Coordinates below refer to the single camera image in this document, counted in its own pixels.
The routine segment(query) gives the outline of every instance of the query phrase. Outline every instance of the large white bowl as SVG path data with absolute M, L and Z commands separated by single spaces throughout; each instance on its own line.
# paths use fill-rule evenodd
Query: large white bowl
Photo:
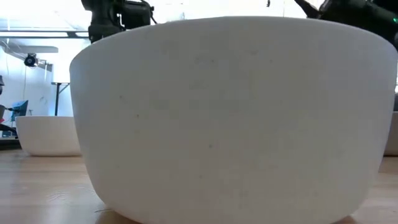
M 172 22 L 114 35 L 71 64 L 97 194 L 146 224 L 329 224 L 381 162 L 397 53 L 341 24 Z
M 73 117 L 20 116 L 16 118 L 22 149 L 32 156 L 80 156 Z

